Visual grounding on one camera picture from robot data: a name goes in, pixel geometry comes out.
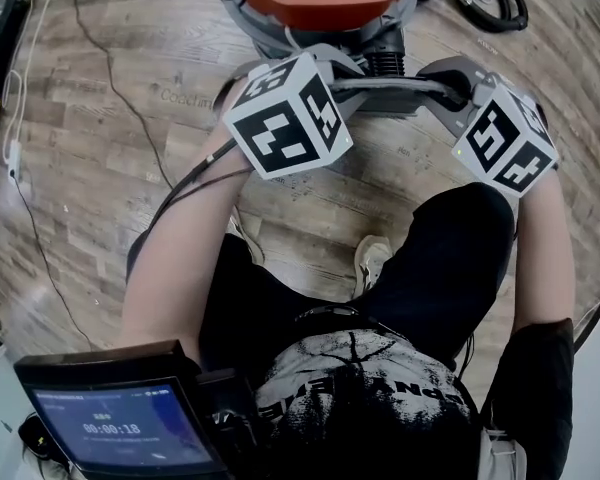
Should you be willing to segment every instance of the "shoe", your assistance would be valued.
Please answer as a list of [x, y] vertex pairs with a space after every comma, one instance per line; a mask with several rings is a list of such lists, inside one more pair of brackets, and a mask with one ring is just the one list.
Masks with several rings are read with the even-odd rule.
[[251, 252], [251, 260], [253, 263], [259, 266], [264, 265], [264, 253], [260, 246], [255, 242], [253, 238], [249, 236], [249, 234], [242, 227], [242, 221], [240, 220], [240, 212], [238, 212], [238, 208], [235, 206], [231, 211], [231, 217], [229, 218], [229, 224], [227, 225], [227, 233], [233, 236], [237, 236], [238, 238], [242, 238], [245, 242], [247, 242], [247, 246], [249, 247], [249, 252]]
[[384, 262], [392, 256], [391, 244], [383, 236], [369, 235], [360, 242], [354, 260], [356, 269], [354, 299], [368, 292], [376, 284]]

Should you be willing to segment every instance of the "black t-shirt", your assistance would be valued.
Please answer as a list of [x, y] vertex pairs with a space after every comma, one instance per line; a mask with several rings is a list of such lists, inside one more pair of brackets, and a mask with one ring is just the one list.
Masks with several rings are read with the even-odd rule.
[[525, 448], [529, 479], [558, 479], [571, 437], [570, 320], [517, 332], [479, 414], [442, 363], [374, 329], [309, 336], [258, 389], [270, 476], [476, 478], [480, 431]]

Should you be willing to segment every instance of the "person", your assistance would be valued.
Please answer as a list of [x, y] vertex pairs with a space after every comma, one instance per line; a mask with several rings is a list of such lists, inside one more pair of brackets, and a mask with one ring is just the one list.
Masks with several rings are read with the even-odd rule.
[[[219, 124], [193, 165], [229, 139]], [[235, 148], [196, 185], [249, 167]], [[520, 201], [515, 320], [480, 412], [455, 358], [507, 271], [516, 231], [505, 198], [471, 183], [426, 201], [395, 254], [386, 239], [362, 241], [356, 296], [332, 304], [282, 284], [240, 237], [232, 212], [248, 176], [183, 199], [134, 244], [118, 346], [178, 339], [207, 369], [245, 372], [268, 478], [477, 478], [483, 428], [524, 448], [527, 478], [560, 477], [575, 280], [556, 171]]]

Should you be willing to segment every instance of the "timer display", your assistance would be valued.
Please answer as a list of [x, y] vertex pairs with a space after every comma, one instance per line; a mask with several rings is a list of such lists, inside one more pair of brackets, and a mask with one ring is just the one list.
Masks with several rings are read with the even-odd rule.
[[52, 434], [79, 462], [165, 467], [212, 461], [171, 386], [34, 394]]

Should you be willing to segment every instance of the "black shorts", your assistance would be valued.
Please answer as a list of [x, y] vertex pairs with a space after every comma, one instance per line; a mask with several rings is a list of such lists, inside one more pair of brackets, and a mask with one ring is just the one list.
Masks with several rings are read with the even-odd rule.
[[[452, 368], [496, 299], [514, 228], [506, 199], [487, 185], [438, 194], [414, 212], [404, 245], [385, 263], [373, 288], [346, 306]], [[139, 247], [133, 249], [130, 266]], [[285, 286], [252, 263], [243, 240], [226, 235], [200, 336], [205, 366], [237, 367], [258, 378], [297, 339], [296, 317], [329, 304]], [[351, 328], [350, 317], [339, 318], [343, 329]], [[308, 334], [322, 333], [319, 316], [315, 324]]]

